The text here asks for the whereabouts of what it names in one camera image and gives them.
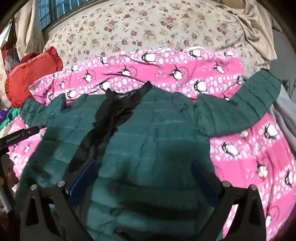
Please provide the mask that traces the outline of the beige curtain right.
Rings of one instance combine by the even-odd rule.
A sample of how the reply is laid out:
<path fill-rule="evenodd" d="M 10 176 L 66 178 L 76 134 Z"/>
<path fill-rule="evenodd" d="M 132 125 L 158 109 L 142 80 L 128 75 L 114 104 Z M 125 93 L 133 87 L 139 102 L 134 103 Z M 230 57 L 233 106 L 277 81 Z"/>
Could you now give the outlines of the beige curtain right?
<path fill-rule="evenodd" d="M 218 7 L 240 22 L 247 42 L 266 60 L 277 59 L 267 10 L 257 1 L 220 1 Z"/>

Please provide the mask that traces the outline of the red heart ruffled pillow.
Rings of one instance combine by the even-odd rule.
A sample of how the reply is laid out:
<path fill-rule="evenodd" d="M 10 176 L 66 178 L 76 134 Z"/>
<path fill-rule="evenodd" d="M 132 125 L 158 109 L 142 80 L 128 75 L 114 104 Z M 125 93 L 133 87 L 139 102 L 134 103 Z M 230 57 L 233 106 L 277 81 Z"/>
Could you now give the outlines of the red heart ruffled pillow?
<path fill-rule="evenodd" d="M 4 87 L 11 107 L 20 108 L 26 99 L 32 96 L 29 91 L 30 85 L 62 68 L 62 60 L 53 46 L 41 54 L 27 54 L 6 78 Z"/>

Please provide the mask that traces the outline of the window with bars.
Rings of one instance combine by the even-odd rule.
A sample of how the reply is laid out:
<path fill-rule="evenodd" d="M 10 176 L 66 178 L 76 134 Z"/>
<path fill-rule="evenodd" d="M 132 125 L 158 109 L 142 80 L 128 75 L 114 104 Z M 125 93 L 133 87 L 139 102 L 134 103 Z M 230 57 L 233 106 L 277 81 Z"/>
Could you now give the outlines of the window with bars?
<path fill-rule="evenodd" d="M 37 13 L 41 29 L 46 29 L 75 10 L 101 2 L 91 0 L 38 0 Z"/>

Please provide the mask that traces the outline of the green cloth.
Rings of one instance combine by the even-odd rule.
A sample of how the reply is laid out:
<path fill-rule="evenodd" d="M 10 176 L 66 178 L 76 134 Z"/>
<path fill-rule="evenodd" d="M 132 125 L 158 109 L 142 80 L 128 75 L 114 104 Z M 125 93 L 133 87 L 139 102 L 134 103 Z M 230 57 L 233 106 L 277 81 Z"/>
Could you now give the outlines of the green cloth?
<path fill-rule="evenodd" d="M 0 130 L 2 130 L 6 125 L 13 121 L 20 113 L 20 108 L 5 108 L 1 109 L 1 125 Z"/>

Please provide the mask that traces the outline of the dark green puffer jacket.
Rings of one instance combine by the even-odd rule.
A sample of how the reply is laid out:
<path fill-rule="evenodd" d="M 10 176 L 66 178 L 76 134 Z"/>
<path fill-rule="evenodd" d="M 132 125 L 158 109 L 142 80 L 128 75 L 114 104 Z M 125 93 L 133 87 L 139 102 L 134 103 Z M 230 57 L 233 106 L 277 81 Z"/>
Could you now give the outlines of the dark green puffer jacket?
<path fill-rule="evenodd" d="M 79 217 L 95 240 L 118 240 L 117 227 L 149 232 L 155 240 L 192 240 L 213 212 L 197 187 L 191 163 L 213 171 L 210 138 L 254 126 L 280 93 L 267 70 L 252 75 L 229 100 L 200 94 L 192 101 L 145 84 L 126 94 L 84 94 L 67 104 L 28 99 L 20 112 L 45 127 L 18 183 L 21 211 L 31 185 L 68 180 L 86 161 L 98 167 Z"/>

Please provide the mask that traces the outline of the beige curtain left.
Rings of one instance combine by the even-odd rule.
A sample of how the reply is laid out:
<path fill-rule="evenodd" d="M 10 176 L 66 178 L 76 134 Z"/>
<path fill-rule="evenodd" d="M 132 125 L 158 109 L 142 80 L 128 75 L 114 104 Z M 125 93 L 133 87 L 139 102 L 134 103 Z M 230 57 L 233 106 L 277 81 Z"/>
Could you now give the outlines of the beige curtain left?
<path fill-rule="evenodd" d="M 16 52 L 20 59 L 33 52 L 43 52 L 45 42 L 38 19 L 38 1 L 28 1 L 15 14 L 15 28 Z"/>

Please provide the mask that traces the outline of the beige curtain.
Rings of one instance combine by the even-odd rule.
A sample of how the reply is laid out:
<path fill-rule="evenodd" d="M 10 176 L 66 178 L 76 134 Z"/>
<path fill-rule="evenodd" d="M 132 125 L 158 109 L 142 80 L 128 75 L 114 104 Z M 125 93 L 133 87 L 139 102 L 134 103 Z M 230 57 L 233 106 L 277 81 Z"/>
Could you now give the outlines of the beige curtain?
<path fill-rule="evenodd" d="M 20 59 L 33 52 L 43 52 L 45 42 L 38 19 L 38 1 L 28 1 L 15 14 L 15 28 L 16 52 Z"/>
<path fill-rule="evenodd" d="M 218 7 L 240 22 L 247 42 L 266 60 L 277 59 L 267 10 L 257 1 L 220 1 Z"/>

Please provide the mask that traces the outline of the pink penguin blanket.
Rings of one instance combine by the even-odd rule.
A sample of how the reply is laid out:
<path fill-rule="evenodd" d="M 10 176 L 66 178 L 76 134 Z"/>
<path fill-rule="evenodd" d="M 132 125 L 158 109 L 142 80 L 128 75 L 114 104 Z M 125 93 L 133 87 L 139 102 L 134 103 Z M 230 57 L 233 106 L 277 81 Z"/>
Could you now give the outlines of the pink penguin blanket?
<path fill-rule="evenodd" d="M 71 104 L 84 94 L 104 95 L 108 91 L 126 94 L 151 84 L 170 93 L 181 93 L 192 101 L 200 94 L 229 100 L 247 80 L 233 50 L 208 53 L 197 47 L 180 52 L 170 49 L 122 52 L 95 57 L 41 77 L 29 86 L 32 95 L 29 99 L 47 106 L 64 94 L 67 104 Z M 42 140 L 46 128 L 41 128 Z M 28 161 L 40 142 L 30 142 L 23 148 Z M 210 138 L 210 159 L 219 179 L 238 187 L 250 184 L 258 187 L 266 238 L 273 240 L 295 205 L 295 160 L 269 109 L 246 130 Z M 85 198 L 75 207 L 78 216 Z"/>

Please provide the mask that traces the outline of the floral quilt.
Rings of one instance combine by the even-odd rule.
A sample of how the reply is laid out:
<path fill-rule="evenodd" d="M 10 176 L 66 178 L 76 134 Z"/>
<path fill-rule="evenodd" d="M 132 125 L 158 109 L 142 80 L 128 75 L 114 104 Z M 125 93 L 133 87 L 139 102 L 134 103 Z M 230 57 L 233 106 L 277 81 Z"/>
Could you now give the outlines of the floral quilt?
<path fill-rule="evenodd" d="M 234 48 L 246 72 L 270 63 L 251 46 L 237 18 L 206 1 L 107 1 L 81 11 L 47 35 L 69 68 L 118 51 L 201 46 L 209 51 Z"/>

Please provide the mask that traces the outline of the grey garment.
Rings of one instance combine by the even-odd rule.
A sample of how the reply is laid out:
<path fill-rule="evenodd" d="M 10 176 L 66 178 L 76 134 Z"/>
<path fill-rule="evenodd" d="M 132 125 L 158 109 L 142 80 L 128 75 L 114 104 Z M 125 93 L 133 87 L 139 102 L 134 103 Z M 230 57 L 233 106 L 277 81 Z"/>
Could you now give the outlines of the grey garment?
<path fill-rule="evenodd" d="M 269 112 L 275 118 L 280 130 L 286 138 L 290 150 L 295 157 L 296 149 L 296 114 L 295 103 L 291 101 L 283 85 L 276 101 L 269 108 Z"/>

